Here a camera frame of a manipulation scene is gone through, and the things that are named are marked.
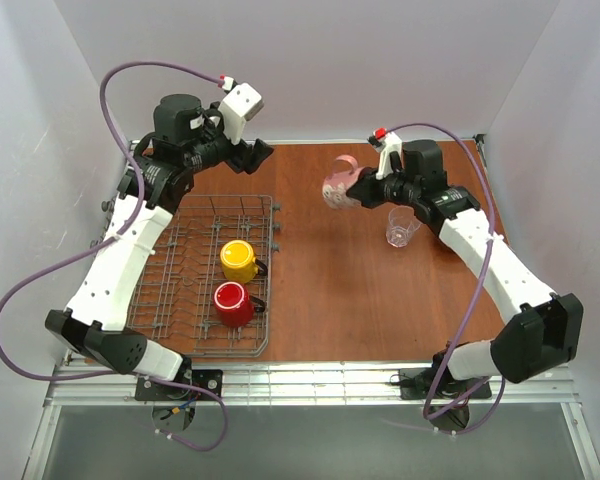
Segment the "pink ghost pattern mug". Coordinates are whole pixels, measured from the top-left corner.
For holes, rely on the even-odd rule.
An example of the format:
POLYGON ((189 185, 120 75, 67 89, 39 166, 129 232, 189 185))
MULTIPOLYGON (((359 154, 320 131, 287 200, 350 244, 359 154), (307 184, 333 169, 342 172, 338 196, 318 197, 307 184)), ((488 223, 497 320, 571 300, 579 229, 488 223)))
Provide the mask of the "pink ghost pattern mug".
POLYGON ((340 155, 333 163, 333 169, 322 184, 322 196, 332 209, 349 209, 361 206, 359 200, 350 198, 347 191, 359 179, 363 168, 350 155, 340 155))

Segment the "clear glass cup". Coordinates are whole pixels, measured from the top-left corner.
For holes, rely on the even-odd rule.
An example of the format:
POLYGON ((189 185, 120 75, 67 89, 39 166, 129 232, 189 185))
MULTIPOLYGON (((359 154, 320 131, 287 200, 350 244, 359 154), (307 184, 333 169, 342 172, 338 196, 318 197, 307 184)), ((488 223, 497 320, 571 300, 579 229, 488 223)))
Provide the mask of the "clear glass cup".
POLYGON ((395 207, 388 214, 386 240, 393 247, 405 247, 420 226, 421 222, 416 218, 411 207, 395 207))

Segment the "yellow mug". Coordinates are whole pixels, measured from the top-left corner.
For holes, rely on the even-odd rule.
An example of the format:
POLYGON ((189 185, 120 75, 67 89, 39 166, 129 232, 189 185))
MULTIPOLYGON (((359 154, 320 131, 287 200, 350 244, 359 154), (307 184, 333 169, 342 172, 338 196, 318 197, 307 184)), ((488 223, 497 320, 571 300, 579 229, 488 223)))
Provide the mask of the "yellow mug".
POLYGON ((256 277, 266 277, 268 267, 257 258, 253 246, 240 239, 223 245, 220 251, 222 271, 227 280, 246 284, 256 277))

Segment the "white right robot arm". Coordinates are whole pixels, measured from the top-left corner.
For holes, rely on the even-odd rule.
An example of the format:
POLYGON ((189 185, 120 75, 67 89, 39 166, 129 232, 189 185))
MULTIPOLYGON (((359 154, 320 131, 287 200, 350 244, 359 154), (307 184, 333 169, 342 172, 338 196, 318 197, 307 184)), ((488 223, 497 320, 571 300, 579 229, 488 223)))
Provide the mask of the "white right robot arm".
POLYGON ((394 133, 369 142, 379 164, 362 169, 347 197, 365 208, 384 203, 411 208, 476 276, 504 323, 492 340, 436 354, 427 376, 439 375, 444 386, 492 376, 519 384, 572 361, 584 314, 581 301, 539 280, 493 230, 470 191, 449 184, 438 144, 404 142, 394 133))

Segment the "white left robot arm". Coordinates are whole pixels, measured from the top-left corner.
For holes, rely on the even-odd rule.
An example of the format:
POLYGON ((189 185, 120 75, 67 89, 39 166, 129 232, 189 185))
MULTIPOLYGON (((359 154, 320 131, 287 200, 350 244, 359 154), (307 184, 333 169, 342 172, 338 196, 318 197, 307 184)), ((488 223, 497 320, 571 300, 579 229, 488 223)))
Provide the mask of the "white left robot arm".
POLYGON ((246 83, 208 108, 188 94, 160 100, 153 131, 133 150, 139 168, 128 169, 117 187, 104 247, 67 306, 48 313, 48 331, 118 374, 165 381, 183 377, 190 364, 182 354, 127 327, 130 302, 157 240, 192 190, 195 174, 221 163, 252 174, 272 154, 262 140, 242 138, 246 123, 262 107, 261 95, 246 83))

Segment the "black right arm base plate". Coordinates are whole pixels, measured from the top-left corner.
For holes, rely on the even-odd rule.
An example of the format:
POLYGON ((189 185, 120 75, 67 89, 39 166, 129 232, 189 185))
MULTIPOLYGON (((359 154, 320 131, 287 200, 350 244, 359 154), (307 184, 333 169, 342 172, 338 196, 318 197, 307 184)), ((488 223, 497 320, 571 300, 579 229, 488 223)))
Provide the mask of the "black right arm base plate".
MULTIPOLYGON (((429 384, 426 380, 416 380, 421 377, 425 368, 406 368, 399 369, 396 374, 390 377, 389 383, 398 386, 400 389, 400 398, 402 400, 424 400, 429 392, 429 384)), ((434 394, 435 399, 453 400, 466 391, 478 385, 478 388, 471 393, 470 399, 487 400, 492 398, 492 390, 489 383, 481 384, 480 379, 470 379, 462 381, 446 381, 442 379, 434 394)))

